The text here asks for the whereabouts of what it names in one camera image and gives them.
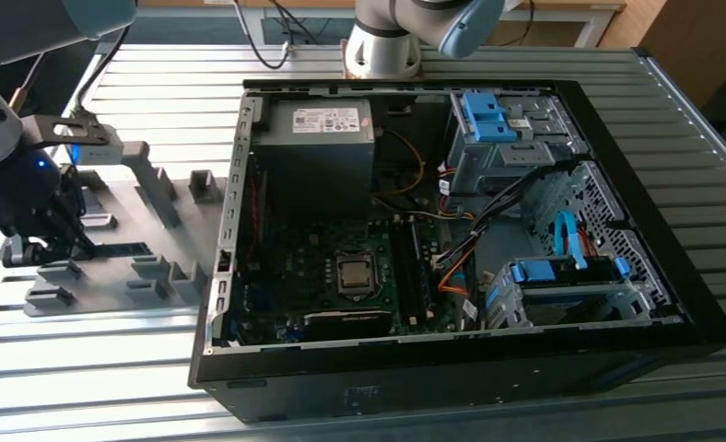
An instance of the wooden furniture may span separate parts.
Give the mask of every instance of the wooden furniture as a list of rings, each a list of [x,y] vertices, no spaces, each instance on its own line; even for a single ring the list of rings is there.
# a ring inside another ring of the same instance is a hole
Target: wooden furniture
[[[600,46],[644,47],[700,107],[726,82],[726,0],[628,0]]]
[[[592,48],[607,30],[613,14],[626,7],[626,0],[533,0],[535,35],[525,44]],[[280,0],[296,17],[354,18],[354,0]],[[141,0],[141,17],[223,17],[235,15],[230,0]],[[269,0],[239,0],[245,8],[255,44],[265,43],[262,20],[280,17]],[[512,40],[523,33],[529,20],[529,2],[523,0],[513,11],[501,17],[501,31],[489,44]],[[576,27],[561,29],[560,23]]]

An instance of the sticker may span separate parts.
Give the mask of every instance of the sticker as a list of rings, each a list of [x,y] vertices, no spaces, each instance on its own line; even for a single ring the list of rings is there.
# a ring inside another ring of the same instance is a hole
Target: sticker
[[[344,404],[348,408],[360,408],[377,403],[381,397],[382,387],[372,385],[368,387],[350,387],[344,390]]]
[[[297,109],[292,119],[294,134],[360,132],[361,121],[357,108]]]
[[[464,300],[464,306],[461,306],[467,315],[472,320],[477,320],[477,307],[471,303],[468,299]]]
[[[451,196],[451,181],[440,180],[440,193],[445,196]]]
[[[508,125],[515,129],[529,129],[531,121],[527,118],[521,118],[517,120],[508,120]]]

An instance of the blue plastic clip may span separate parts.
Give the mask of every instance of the blue plastic clip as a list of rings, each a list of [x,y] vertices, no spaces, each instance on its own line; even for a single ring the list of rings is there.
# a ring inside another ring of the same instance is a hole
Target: blue plastic clip
[[[499,294],[500,294],[500,288],[495,287],[495,289],[491,291],[491,293],[488,294],[488,297],[487,297],[487,309],[495,303],[495,299],[497,298]]]
[[[580,269],[587,268],[587,260],[584,260],[584,251],[581,248],[581,240],[576,229],[576,217],[567,210],[557,212],[555,218],[555,254],[565,255],[563,244],[563,228],[568,232],[568,255],[576,260]]]
[[[505,108],[497,103],[491,92],[467,92],[464,108],[475,131],[475,141],[481,143],[511,143],[517,140],[517,133],[508,127]]]
[[[555,281],[555,271],[551,268],[551,262],[548,261],[523,261],[521,268],[527,274],[527,281],[531,283]]]
[[[513,264],[511,266],[511,273],[513,274],[513,281],[516,283],[523,283],[527,278],[524,277],[524,269],[521,269],[520,264]]]
[[[79,145],[70,145],[70,162],[74,166],[79,165],[82,161],[82,147]]]
[[[619,256],[613,259],[613,265],[617,268],[623,278],[628,279],[631,277],[631,265],[628,264],[627,259]]]

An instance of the power cable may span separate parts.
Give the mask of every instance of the power cable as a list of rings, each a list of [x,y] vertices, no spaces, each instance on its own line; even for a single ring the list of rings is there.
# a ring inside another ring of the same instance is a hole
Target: power cable
[[[134,6],[139,6],[139,0],[134,0]],[[95,66],[95,70],[93,71],[93,75],[85,81],[85,84],[79,88],[79,93],[76,94],[76,113],[93,113],[85,108],[85,98],[87,95],[87,91],[90,90],[93,84],[98,80],[98,77],[101,76],[101,73],[106,70],[106,67],[109,66],[109,63],[113,62],[113,59],[115,58],[117,53],[119,52],[119,47],[122,46],[122,42],[129,37],[129,31],[131,30],[131,25],[129,25],[117,36],[115,45],[113,46],[113,49],[109,53],[106,53],[106,56],[103,57],[103,60]]]
[[[531,33],[531,30],[533,30],[533,23],[535,23],[535,0],[531,0],[531,18],[527,21],[527,28],[524,29],[524,33],[520,37],[516,37],[511,41],[503,43],[500,46],[511,46],[513,43],[519,43],[519,46],[524,44],[524,39],[527,39],[527,35]]]
[[[233,0],[233,5],[235,7],[235,12],[238,13],[238,20],[239,20],[239,26],[242,27],[242,33],[245,34],[245,38],[249,41],[249,45],[251,46],[251,51],[254,51],[255,58],[262,63],[265,67],[268,67],[270,70],[277,71],[281,69],[286,63],[286,58],[289,58],[289,48],[284,48],[284,56],[281,57],[281,61],[278,64],[270,64],[268,61],[262,58],[262,54],[259,53],[259,50],[255,48],[254,39],[251,38],[251,33],[249,32],[249,24],[245,21],[245,16],[242,14],[242,8],[239,7],[238,0]]]
[[[278,3],[276,0],[269,0],[269,1],[278,8],[278,11],[286,14],[289,18],[292,18],[292,21],[294,22],[294,24],[298,25],[298,28],[301,28],[302,32],[305,32],[305,35],[308,35],[309,39],[312,39],[312,43],[318,44],[317,37],[314,37],[314,34],[312,33],[312,31],[302,25],[302,22],[294,18],[294,16],[292,15],[292,12],[289,12],[289,9],[281,6],[281,3]]]

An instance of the wire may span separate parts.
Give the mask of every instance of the wire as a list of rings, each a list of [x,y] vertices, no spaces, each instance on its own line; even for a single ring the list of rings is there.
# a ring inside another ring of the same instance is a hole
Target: wire
[[[30,89],[32,88],[32,85],[35,85],[35,80],[38,79],[40,69],[43,69],[43,66],[46,65],[48,55],[50,52],[44,52],[39,55],[39,58],[32,63],[32,67],[30,67],[30,72],[27,72],[27,77],[24,78],[22,85],[16,87],[16,90],[14,91],[14,95],[11,96],[8,103],[14,112],[19,112],[22,110],[23,103],[26,102],[27,95],[30,94]]]
[[[284,12],[289,18],[292,18],[292,21],[294,22],[296,25],[298,25],[298,28],[302,29],[302,32],[305,32],[305,35],[309,36],[309,39],[312,39],[312,43],[313,44],[318,44],[318,40],[317,40],[317,37],[314,37],[314,34],[312,33],[312,31],[309,29],[305,28],[305,26],[302,25],[302,22],[298,21],[294,16],[292,15],[292,12],[289,12],[289,9],[286,9],[284,6],[281,6],[281,3],[278,3],[276,0],[270,0],[270,3],[273,3],[273,5],[278,8],[278,10],[281,12]]]
[[[134,0],[134,6],[139,6],[139,0]],[[85,84],[82,85],[82,88],[79,89],[79,93],[76,94],[76,111],[82,113],[93,113],[85,108],[85,97],[87,95],[87,91],[90,90],[93,84],[98,80],[98,77],[101,76],[101,73],[106,70],[106,67],[109,66],[109,63],[111,63],[113,59],[115,58],[117,53],[119,52],[119,47],[122,46],[122,42],[129,37],[129,31],[131,30],[131,25],[129,25],[117,36],[115,45],[113,46],[113,49],[109,53],[106,53],[106,56],[103,57],[103,60],[101,63],[98,63],[98,66],[95,66],[95,70],[93,71],[93,75],[85,81]]]
[[[587,256],[597,256],[597,250],[595,249],[593,242],[589,239],[589,235],[587,234],[587,231],[583,227],[579,227],[576,229],[576,232],[579,233],[579,236],[581,238],[581,242],[584,243],[584,250]]]
[[[278,15],[281,16],[281,21],[278,20],[276,21],[278,21],[278,24],[281,25],[281,27],[284,28],[286,32],[286,36],[289,37],[289,44],[294,45],[294,31],[292,30],[292,27],[289,26],[289,22],[286,21],[285,11],[278,9]]]
[[[459,288],[459,287],[440,287],[440,291],[441,292],[451,292],[451,293],[459,293],[460,295],[468,297],[471,295],[471,293],[464,290],[463,288]]]
[[[484,210],[475,218],[468,236],[453,248],[451,248],[437,257],[436,263],[448,261],[451,257],[453,257],[468,247],[468,245],[477,242],[477,239],[488,229],[487,221],[517,204],[517,202],[521,200],[525,189],[535,181],[543,179],[551,173],[572,170],[577,166],[579,161],[579,157],[557,161],[557,163],[555,163],[552,166],[544,166],[535,169],[519,180],[513,181],[511,185],[495,195],[491,202],[487,204],[487,207],[484,207]]]
[[[408,141],[408,139],[401,135],[398,134],[397,132],[394,132],[393,130],[390,129],[385,129],[385,133],[386,134],[392,134],[396,136],[396,138],[398,138],[401,140],[401,143],[404,143],[404,145],[409,148],[409,150],[412,151],[412,154],[414,155],[414,159],[417,159],[417,164],[418,164],[418,172],[417,172],[417,178],[414,179],[414,182],[408,186],[405,187],[404,189],[400,189],[397,191],[389,191],[389,192],[378,192],[378,193],[374,193],[374,196],[393,196],[393,195],[400,195],[401,193],[406,193],[409,192],[412,189],[414,189],[417,187],[417,185],[421,183],[421,181],[424,180],[424,175],[425,175],[425,163],[424,163],[424,158],[421,157],[421,154],[420,152],[417,151],[417,149],[414,148],[414,145],[412,145],[412,143]]]
[[[382,200],[381,196],[374,195],[374,200],[382,206],[385,206],[385,208],[393,210],[394,212],[397,212],[400,214],[422,215],[422,216],[428,216],[429,218],[434,218],[434,219],[456,219],[455,216],[442,216],[442,215],[432,214],[430,212],[424,212],[421,210],[404,210],[402,208],[396,207],[393,204],[390,204],[385,200]]]
[[[317,33],[317,39],[322,36],[322,34],[325,33],[325,29],[328,28],[328,25],[330,25],[330,22],[332,22],[332,18],[325,18],[325,25],[322,25],[322,29],[318,30],[318,33]]]
[[[452,288],[447,286],[448,281],[451,281],[451,277],[453,276],[453,273],[456,273],[456,270],[459,270],[459,267],[461,267],[461,264],[464,263],[464,261],[471,257],[473,250],[475,250],[475,247],[471,247],[467,250],[464,255],[461,255],[461,258],[459,258],[459,261],[456,262],[456,264],[453,264],[453,267],[451,267],[451,270],[448,271],[445,276],[441,278],[440,286],[437,287],[440,291],[447,291],[448,288]]]
[[[277,71],[281,69],[286,63],[286,58],[289,57],[289,51],[285,51],[284,57],[281,57],[281,62],[278,62],[277,65],[273,65],[265,61],[262,58],[262,54],[259,53],[259,50],[255,48],[254,39],[251,38],[251,33],[249,32],[249,24],[245,21],[245,16],[242,15],[242,8],[239,7],[239,1],[231,0],[233,5],[235,7],[235,12],[238,13],[238,20],[239,20],[239,26],[242,27],[242,33],[245,34],[245,38],[249,41],[249,45],[251,46],[251,51],[254,51],[255,58],[262,63],[265,67],[268,67],[270,70]]]
[[[531,33],[531,30],[533,30],[533,23],[535,23],[535,0],[531,0],[531,18],[527,21],[527,28],[524,29],[524,33],[521,34],[521,37],[516,37],[511,41],[503,43],[500,46],[511,46],[513,43],[519,43],[519,46],[524,44],[524,39],[527,39],[527,35]]]
[[[441,198],[440,198],[440,207],[438,207],[440,208],[440,215],[456,217],[456,214],[452,214],[451,212],[445,211],[447,203],[448,203],[448,196],[442,195]],[[464,215],[464,217],[467,219],[475,221],[475,215],[471,212],[465,212],[463,215]]]

